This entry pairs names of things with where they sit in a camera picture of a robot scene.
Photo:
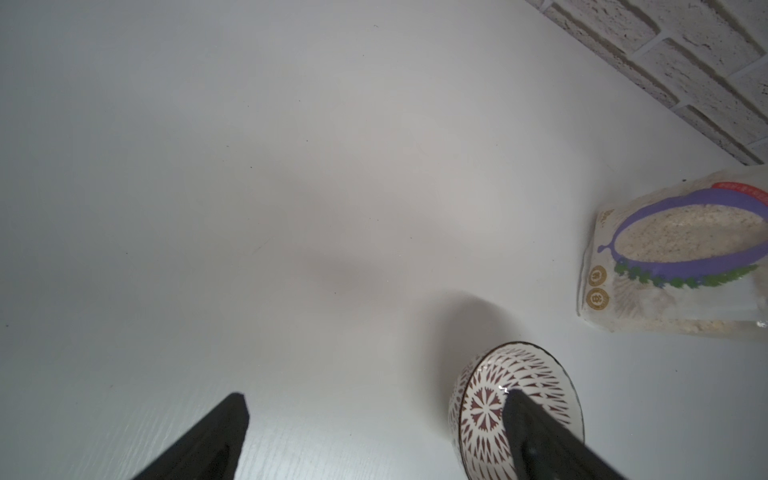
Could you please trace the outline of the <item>patterned ceramic breakfast bowl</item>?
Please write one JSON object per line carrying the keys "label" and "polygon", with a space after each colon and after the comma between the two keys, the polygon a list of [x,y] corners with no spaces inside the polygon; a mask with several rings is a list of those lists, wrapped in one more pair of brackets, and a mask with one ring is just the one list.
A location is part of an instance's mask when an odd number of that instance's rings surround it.
{"label": "patterned ceramic breakfast bowl", "polygon": [[570,375],[547,350],[513,341],[477,356],[462,370],[448,406],[449,436],[468,479],[516,479],[517,418],[534,405],[578,441],[585,423]]}

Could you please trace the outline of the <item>clear oats bag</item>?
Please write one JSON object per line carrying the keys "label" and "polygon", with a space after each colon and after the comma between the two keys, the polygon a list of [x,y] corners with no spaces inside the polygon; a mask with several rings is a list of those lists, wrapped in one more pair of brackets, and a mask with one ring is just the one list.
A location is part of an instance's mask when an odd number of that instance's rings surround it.
{"label": "clear oats bag", "polygon": [[767,168],[715,172],[595,216],[577,303],[611,332],[767,339]]}

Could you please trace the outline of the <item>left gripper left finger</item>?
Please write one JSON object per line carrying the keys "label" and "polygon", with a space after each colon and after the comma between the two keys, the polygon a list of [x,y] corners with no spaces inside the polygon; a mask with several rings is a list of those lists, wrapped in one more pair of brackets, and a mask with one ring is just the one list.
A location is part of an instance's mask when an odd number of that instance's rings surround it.
{"label": "left gripper left finger", "polygon": [[233,480],[248,426],[245,396],[231,393],[134,479]]}

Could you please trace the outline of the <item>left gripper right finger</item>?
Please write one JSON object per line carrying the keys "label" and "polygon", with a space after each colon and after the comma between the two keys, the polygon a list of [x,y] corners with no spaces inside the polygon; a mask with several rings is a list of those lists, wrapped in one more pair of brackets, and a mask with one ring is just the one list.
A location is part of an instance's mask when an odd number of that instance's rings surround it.
{"label": "left gripper right finger", "polygon": [[507,394],[502,419],[519,479],[624,479],[521,390]]}

